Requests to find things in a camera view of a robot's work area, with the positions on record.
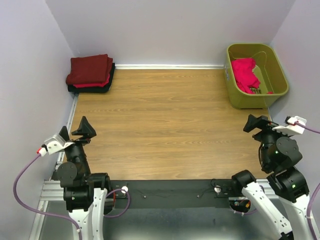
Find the maroon t shirt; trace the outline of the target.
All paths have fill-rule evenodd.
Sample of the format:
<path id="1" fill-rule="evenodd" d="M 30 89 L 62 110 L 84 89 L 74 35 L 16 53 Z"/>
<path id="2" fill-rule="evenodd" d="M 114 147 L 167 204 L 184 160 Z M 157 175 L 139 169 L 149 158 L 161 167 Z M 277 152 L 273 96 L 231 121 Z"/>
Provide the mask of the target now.
<path id="1" fill-rule="evenodd" d="M 66 78 L 67 85 L 103 83 L 110 74 L 113 58 L 107 54 L 70 59 L 71 69 Z"/>

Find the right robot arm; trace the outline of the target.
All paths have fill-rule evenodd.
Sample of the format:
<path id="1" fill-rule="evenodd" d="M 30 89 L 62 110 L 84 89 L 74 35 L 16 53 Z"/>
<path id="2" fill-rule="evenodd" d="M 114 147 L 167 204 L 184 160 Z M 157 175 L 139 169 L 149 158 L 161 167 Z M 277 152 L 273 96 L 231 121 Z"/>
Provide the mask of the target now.
<path id="1" fill-rule="evenodd" d="M 246 133 L 260 131 L 252 137 L 260 142 L 258 159 L 267 176 L 269 186 L 282 203 L 284 216 L 263 192 L 256 178 L 248 170 L 233 175 L 230 191 L 236 196 L 245 196 L 267 221 L 279 240 L 315 240 L 317 235 L 311 223 L 310 190 L 304 175 L 296 164 L 302 160 L 294 135 L 304 133 L 307 120 L 288 116 L 285 126 L 266 116 L 250 114 L 243 128 Z"/>

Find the pink t shirt in bin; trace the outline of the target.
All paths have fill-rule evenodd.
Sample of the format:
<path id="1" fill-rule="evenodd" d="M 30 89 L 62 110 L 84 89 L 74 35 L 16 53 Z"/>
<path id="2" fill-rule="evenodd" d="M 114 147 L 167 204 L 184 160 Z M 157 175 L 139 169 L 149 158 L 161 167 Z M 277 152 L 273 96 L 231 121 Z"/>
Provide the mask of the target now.
<path id="1" fill-rule="evenodd" d="M 262 70 L 253 58 L 237 58 L 231 61 L 232 72 L 237 87 L 244 93 L 274 94 L 268 89 Z"/>

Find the folded black t shirt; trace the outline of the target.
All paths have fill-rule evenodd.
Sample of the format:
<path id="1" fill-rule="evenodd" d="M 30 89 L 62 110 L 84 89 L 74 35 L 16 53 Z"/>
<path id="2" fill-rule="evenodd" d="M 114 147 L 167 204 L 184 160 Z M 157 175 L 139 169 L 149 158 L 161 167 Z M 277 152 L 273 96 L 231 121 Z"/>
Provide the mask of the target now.
<path id="1" fill-rule="evenodd" d="M 107 93 L 109 91 L 110 87 L 112 86 L 115 70 L 116 70 L 116 64 L 113 63 L 112 67 L 111 67 L 111 70 L 110 70 L 108 83 L 106 85 L 102 86 L 102 87 L 93 86 L 93 87 L 80 87 L 80 88 L 77 88 L 77 87 L 75 87 L 73 85 L 67 85 L 67 90 L 69 92 L 71 92 L 71 93 L 74 93 L 74 94 L 81 94 L 81 93 L 105 94 L 105 93 Z"/>

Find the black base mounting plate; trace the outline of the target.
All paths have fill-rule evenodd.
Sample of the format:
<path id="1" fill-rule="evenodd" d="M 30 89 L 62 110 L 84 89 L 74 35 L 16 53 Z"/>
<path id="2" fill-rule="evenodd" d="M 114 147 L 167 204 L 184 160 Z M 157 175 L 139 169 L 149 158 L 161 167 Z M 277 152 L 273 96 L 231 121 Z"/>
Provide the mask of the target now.
<path id="1" fill-rule="evenodd" d="M 244 196 L 231 179 L 112 180 L 127 187 L 130 209 L 229 208 Z"/>

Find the folded pink t shirt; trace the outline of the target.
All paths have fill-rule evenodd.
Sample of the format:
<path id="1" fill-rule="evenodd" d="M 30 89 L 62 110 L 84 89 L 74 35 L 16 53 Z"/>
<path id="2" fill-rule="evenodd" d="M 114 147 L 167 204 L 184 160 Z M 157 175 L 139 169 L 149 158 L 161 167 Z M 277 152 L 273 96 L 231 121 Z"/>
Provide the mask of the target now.
<path id="1" fill-rule="evenodd" d="M 107 75 L 107 78 L 104 82 L 99 83 L 83 83 L 83 84 L 74 84 L 73 86 L 76 88 L 92 88 L 92 87 L 104 87 L 110 81 L 110 74 Z"/>

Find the olive green plastic bin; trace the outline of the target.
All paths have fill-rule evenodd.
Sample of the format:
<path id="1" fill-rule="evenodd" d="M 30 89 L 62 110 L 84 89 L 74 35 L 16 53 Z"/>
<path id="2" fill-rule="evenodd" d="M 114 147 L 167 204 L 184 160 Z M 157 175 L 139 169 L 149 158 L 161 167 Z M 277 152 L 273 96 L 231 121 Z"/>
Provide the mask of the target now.
<path id="1" fill-rule="evenodd" d="M 234 43 L 226 49 L 224 77 L 236 109 L 265 109 L 289 90 L 274 50 L 262 43 Z"/>

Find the aluminium frame rail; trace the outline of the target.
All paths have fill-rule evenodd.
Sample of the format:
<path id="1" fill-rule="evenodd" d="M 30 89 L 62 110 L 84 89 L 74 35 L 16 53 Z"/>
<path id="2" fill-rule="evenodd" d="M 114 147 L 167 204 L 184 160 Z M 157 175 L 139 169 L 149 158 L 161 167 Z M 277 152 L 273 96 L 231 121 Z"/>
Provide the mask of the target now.
<path id="1" fill-rule="evenodd" d="M 223 64 L 116 64 L 119 70 L 216 70 Z"/>

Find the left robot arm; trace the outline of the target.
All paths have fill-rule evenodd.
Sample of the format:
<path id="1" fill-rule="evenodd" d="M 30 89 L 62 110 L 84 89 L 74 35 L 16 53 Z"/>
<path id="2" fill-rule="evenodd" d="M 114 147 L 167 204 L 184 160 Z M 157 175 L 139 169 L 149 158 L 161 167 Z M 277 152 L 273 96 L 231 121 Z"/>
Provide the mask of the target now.
<path id="1" fill-rule="evenodd" d="M 97 133 L 83 116 L 78 129 L 71 133 L 79 138 L 69 139 L 65 127 L 59 134 L 69 144 L 64 148 L 66 162 L 58 167 L 57 179 L 63 188 L 69 218 L 75 224 L 73 236 L 80 240 L 102 240 L 105 199 L 110 194 L 111 181 L 106 172 L 91 172 L 84 150 Z"/>

